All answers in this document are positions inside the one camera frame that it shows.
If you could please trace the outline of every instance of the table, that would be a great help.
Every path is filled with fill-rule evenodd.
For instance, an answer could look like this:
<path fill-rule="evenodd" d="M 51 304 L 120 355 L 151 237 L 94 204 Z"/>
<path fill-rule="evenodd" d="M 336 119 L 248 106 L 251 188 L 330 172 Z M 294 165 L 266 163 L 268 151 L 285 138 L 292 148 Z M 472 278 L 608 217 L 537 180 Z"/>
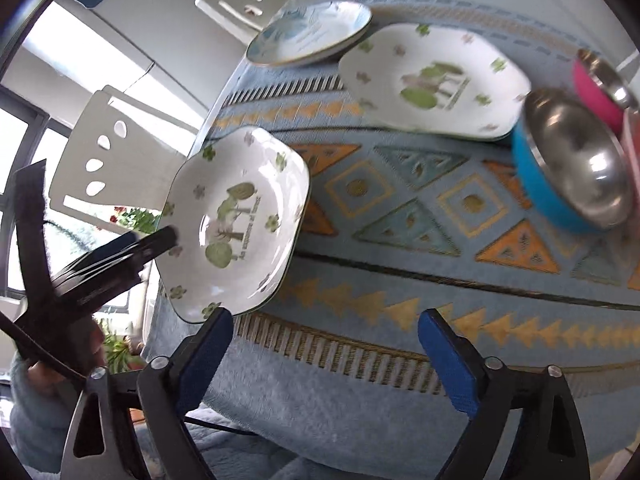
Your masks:
<path fill-rule="evenodd" d="M 514 0 L 360 1 L 374 11 L 373 29 L 410 21 L 482 34 L 534 87 L 569 88 L 572 55 L 593 46 L 553 2 L 535 8 L 545 23 L 500 6 Z M 336 63 L 242 63 L 199 136 L 259 124 L 312 175 L 286 281 L 263 309 L 236 317 L 206 402 L 317 462 L 433 477 L 466 424 L 415 333 L 418 313 L 437 307 L 483 355 L 563 367 L 592 461 L 630 444 L 640 426 L 638 244 L 624 232 L 575 237 L 548 224 L 505 146 L 381 128 L 343 88 Z M 162 299 L 146 355 L 171 352 L 195 330 Z"/>

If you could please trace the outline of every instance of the blue patterned plate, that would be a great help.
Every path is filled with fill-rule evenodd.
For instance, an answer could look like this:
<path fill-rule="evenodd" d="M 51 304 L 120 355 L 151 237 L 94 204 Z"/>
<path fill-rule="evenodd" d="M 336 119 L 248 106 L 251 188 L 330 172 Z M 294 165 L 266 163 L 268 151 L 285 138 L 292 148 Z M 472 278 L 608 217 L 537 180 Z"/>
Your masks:
<path fill-rule="evenodd" d="M 313 63 L 357 41 L 371 10 L 355 2 L 325 2 L 286 10 L 249 44 L 246 57 L 259 66 Z"/>

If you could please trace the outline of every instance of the blue bowl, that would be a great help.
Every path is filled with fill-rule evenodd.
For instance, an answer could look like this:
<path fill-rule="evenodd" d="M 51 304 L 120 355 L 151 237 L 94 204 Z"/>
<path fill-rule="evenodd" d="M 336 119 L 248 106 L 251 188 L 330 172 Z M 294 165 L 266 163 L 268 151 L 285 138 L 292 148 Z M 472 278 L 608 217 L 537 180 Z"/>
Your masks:
<path fill-rule="evenodd" d="M 603 231 L 630 215 L 633 192 L 622 147 L 564 92 L 540 89 L 527 96 L 512 150 L 531 201 L 558 227 Z"/>
<path fill-rule="evenodd" d="M 551 187 L 529 149 L 522 121 L 523 119 L 520 118 L 513 131 L 511 149 L 516 161 L 518 178 L 536 209 L 555 225 L 569 231 L 579 233 L 597 231 L 595 226 L 578 215 Z"/>

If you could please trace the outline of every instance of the square plate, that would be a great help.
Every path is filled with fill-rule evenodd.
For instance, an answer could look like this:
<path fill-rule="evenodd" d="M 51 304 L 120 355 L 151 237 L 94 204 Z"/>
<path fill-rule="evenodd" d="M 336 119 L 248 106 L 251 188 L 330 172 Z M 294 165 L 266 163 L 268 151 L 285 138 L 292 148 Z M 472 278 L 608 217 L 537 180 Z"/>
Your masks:
<path fill-rule="evenodd" d="M 507 135 L 531 90 L 515 63 L 481 36 L 418 23 L 377 31 L 344 55 L 339 71 L 382 123 L 474 140 Z"/>
<path fill-rule="evenodd" d="M 276 293 L 310 192 L 304 160 L 256 126 L 204 147 L 178 170 L 159 228 L 178 246 L 156 258 L 176 314 L 201 323 L 217 306 L 242 314 Z"/>

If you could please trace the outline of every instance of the striped border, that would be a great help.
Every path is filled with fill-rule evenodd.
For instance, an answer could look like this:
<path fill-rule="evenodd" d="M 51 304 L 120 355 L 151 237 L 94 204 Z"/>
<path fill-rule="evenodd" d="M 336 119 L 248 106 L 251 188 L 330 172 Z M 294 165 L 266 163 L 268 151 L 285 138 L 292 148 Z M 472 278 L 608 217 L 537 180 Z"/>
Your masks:
<path fill-rule="evenodd" d="M 222 108 L 303 93 L 309 94 L 340 90 L 344 90 L 344 85 L 342 84 L 340 76 L 337 74 L 311 78 L 307 77 L 306 79 L 295 79 L 293 81 L 286 81 L 275 85 L 261 86 L 260 88 L 238 90 L 226 97 L 222 103 Z"/>
<path fill-rule="evenodd" d="M 234 329 L 236 337 L 318 368 L 402 390 L 444 394 L 423 354 L 331 334 L 263 312 L 236 316 Z"/>
<path fill-rule="evenodd" d="M 235 316 L 234 335 L 283 357 L 354 379 L 422 394 L 446 394 L 424 354 L 324 332 L 263 312 Z M 544 370 L 542 367 L 510 368 L 527 372 Z M 640 385 L 640 361 L 567 367 L 562 371 L 575 399 Z"/>

